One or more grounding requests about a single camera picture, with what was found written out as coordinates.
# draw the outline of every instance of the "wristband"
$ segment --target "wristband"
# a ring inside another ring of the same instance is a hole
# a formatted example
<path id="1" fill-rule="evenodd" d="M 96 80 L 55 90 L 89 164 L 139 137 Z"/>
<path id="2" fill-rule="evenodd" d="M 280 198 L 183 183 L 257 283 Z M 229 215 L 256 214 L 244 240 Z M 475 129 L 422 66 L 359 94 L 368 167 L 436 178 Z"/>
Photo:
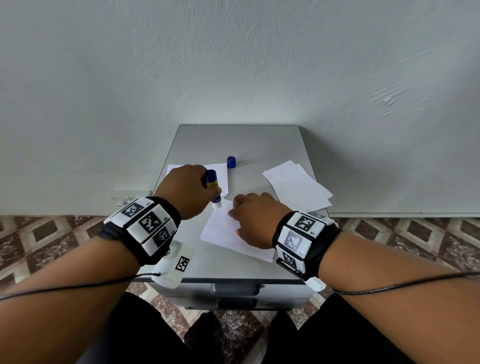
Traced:
<path id="1" fill-rule="evenodd" d="M 98 235 L 121 241 L 141 266 L 154 265 L 168 253 L 180 221 L 177 209 L 167 200 L 140 197 L 110 215 Z"/>
<path id="2" fill-rule="evenodd" d="M 341 231 L 335 221 L 321 214 L 289 212 L 278 223 L 272 240 L 279 256 L 276 262 L 303 281 L 316 278 L 315 281 L 321 282 L 318 268 Z M 321 286 L 325 284 L 321 282 L 314 289 Z"/>

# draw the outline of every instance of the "right hand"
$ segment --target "right hand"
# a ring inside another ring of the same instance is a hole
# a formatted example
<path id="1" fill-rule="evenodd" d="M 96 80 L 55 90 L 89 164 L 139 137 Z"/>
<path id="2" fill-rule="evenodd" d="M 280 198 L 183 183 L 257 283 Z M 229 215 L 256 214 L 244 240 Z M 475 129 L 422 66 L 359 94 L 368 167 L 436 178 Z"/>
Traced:
<path id="1" fill-rule="evenodd" d="M 240 223 L 237 235 L 249 245 L 271 249 L 273 235 L 280 220 L 292 210 L 271 194 L 239 194 L 233 199 L 228 215 Z"/>

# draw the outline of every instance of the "glue stick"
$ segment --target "glue stick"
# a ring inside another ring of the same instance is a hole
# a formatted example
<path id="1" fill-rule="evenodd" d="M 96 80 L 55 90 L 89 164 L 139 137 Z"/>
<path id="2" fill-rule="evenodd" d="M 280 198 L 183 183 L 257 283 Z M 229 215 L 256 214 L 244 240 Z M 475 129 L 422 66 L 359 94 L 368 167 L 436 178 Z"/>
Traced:
<path id="1" fill-rule="evenodd" d="M 204 175 L 204 178 L 205 178 L 205 184 L 207 188 L 218 186 L 215 170 L 207 170 L 207 172 Z M 222 207 L 222 198 L 220 196 L 215 197 L 211 202 L 214 208 Z"/>

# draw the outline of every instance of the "hand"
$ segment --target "hand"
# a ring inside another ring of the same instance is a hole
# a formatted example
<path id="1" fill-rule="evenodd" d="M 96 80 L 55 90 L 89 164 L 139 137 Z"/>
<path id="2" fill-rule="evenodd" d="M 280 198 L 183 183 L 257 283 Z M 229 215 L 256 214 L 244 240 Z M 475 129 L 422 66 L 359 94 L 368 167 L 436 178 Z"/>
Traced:
<path id="1" fill-rule="evenodd" d="M 153 196 L 170 202 L 179 212 L 182 220 L 188 220 L 200 214 L 208 203 L 220 196 L 218 186 L 205 188 L 202 177 L 207 172 L 204 166 L 186 164 L 174 168 L 163 179 Z"/>
<path id="2" fill-rule="evenodd" d="M 280 220 L 292 211 L 271 194 L 239 194 L 233 199 L 228 214 L 240 223 L 237 235 L 249 245 L 261 249 L 272 248 L 272 239 Z"/>

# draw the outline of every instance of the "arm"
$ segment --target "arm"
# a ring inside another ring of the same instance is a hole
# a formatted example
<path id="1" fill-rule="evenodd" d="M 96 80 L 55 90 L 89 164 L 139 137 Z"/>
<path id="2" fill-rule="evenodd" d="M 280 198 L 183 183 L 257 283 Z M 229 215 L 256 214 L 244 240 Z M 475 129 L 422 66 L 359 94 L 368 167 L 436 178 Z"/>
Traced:
<path id="1" fill-rule="evenodd" d="M 279 221 L 291 210 L 269 194 L 239 195 L 230 216 L 238 235 L 271 248 Z M 360 291 L 452 270 L 393 247 L 342 232 L 325 253 L 319 278 L 342 291 Z M 476 363 L 480 357 L 480 283 L 452 279 L 344 299 L 417 363 Z"/>
<path id="2" fill-rule="evenodd" d="M 221 192 L 205 189 L 202 166 L 174 169 L 156 196 L 169 201 L 182 219 L 203 211 Z M 140 265 L 118 241 L 92 238 L 5 293 L 99 282 L 135 275 Z M 129 282 L 40 293 L 0 301 L 2 363 L 75 363 L 99 333 Z"/>

